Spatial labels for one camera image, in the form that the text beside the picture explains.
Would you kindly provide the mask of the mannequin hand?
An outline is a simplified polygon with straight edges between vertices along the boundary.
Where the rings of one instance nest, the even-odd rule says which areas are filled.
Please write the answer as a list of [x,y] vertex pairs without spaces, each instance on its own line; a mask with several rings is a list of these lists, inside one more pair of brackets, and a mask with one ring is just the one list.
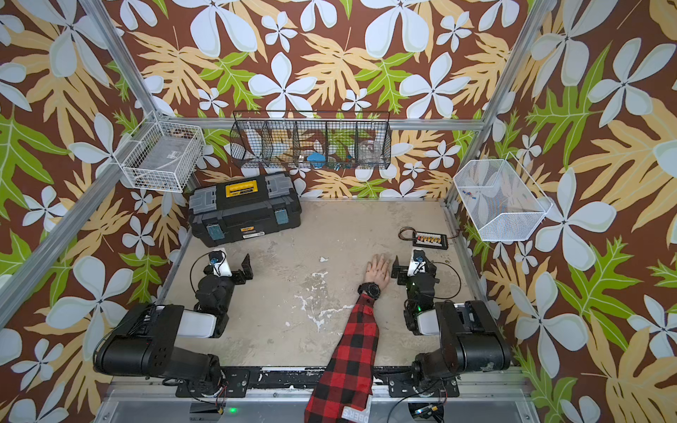
[[368,262],[364,283],[374,283],[381,291],[384,291],[391,281],[391,265],[384,255],[374,255]]

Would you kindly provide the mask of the black toolbox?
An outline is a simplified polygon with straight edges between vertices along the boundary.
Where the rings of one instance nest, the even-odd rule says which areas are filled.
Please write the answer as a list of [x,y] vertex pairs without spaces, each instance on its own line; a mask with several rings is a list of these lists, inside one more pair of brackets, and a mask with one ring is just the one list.
[[303,212],[286,172],[195,190],[189,209],[192,235],[207,247],[299,227]]

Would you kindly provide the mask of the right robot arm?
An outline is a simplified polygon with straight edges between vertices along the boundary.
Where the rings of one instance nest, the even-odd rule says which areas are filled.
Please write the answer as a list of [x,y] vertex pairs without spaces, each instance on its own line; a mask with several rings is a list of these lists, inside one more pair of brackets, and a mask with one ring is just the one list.
[[435,294],[437,264],[418,251],[410,264],[395,261],[391,276],[407,289],[403,315],[415,336],[434,336],[439,347],[417,354],[409,370],[385,376],[393,398],[458,396],[463,373],[503,371],[511,366],[508,343],[483,301],[456,303]]

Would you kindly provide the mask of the red plaid sleeve forearm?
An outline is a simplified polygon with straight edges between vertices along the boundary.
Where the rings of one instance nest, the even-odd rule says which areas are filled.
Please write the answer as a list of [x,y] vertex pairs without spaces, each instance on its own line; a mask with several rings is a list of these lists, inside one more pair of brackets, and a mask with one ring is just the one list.
[[340,342],[305,408],[306,422],[345,422],[345,410],[367,409],[379,341],[374,305],[370,296],[358,297]]

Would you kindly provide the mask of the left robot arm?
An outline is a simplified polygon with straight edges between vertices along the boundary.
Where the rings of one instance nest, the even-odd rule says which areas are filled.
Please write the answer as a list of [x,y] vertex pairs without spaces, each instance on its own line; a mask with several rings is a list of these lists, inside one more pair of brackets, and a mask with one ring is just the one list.
[[179,398],[216,398],[237,386],[213,354],[178,347],[178,338],[220,338],[237,286],[253,279],[250,255],[237,270],[225,250],[207,254],[204,277],[195,285],[197,303],[139,305],[126,313],[93,353],[93,368],[102,375],[160,378],[176,387]]

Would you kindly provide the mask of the small black electronic board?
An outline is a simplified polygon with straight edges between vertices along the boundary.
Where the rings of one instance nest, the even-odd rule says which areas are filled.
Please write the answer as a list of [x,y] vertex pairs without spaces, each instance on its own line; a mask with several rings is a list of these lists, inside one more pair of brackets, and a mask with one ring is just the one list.
[[446,234],[417,232],[413,245],[418,249],[448,250],[449,241]]

